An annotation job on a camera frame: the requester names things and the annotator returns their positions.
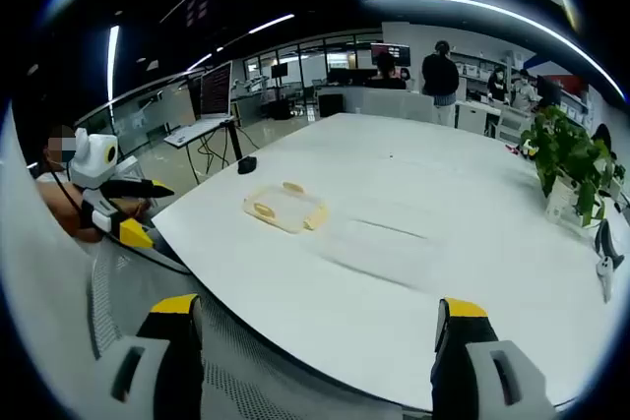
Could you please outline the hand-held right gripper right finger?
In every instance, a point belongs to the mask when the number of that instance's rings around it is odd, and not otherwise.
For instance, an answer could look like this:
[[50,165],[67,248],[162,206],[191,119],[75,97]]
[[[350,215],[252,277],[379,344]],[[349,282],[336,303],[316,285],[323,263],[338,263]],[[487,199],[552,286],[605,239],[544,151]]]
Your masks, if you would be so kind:
[[553,419],[543,373],[511,340],[501,340],[472,302],[439,301],[431,369],[434,419]]

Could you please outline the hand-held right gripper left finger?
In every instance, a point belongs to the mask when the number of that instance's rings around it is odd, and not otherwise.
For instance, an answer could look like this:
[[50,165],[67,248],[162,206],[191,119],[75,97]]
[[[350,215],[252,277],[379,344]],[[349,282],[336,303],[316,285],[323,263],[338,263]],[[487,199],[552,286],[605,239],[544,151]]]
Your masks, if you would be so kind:
[[96,419],[199,419],[202,332],[195,293],[156,303],[134,335],[113,341],[96,361]]

